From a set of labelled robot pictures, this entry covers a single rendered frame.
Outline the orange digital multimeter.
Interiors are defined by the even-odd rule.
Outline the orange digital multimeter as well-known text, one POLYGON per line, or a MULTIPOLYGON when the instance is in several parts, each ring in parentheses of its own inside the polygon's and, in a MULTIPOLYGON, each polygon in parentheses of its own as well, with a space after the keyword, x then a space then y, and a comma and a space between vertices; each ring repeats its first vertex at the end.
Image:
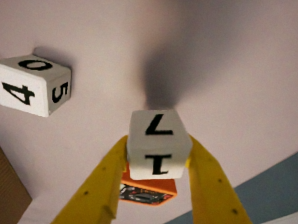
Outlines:
POLYGON ((121 181, 119 201, 157 207, 178 195, 174 178, 133 180, 128 161, 121 181))

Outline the white number cube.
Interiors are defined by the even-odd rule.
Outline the white number cube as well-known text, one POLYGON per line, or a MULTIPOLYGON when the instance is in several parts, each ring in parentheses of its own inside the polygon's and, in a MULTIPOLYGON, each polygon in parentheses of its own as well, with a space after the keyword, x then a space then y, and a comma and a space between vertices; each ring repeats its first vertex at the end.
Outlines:
POLYGON ((133 180, 180 178, 192 146, 176 110, 132 112, 127 153, 133 180))
POLYGON ((34 55, 0 59, 0 104, 43 117, 70 99, 71 70, 34 55))

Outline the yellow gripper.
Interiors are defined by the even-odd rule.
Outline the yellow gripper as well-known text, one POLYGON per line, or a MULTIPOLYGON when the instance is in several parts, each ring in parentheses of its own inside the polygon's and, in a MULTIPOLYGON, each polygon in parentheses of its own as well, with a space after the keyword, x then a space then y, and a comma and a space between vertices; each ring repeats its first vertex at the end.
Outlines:
MULTIPOLYGON (((188 168, 193 224, 252 224, 218 160, 192 135, 188 168)), ((116 220, 128 135, 121 137, 50 224, 116 220)))

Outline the brown cardboard box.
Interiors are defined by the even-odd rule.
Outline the brown cardboard box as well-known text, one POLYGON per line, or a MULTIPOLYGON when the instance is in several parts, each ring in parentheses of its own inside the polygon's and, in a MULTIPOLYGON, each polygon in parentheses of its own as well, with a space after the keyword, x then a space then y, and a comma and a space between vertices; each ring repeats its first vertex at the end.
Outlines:
POLYGON ((0 147, 0 224, 17 224, 32 201, 0 147))

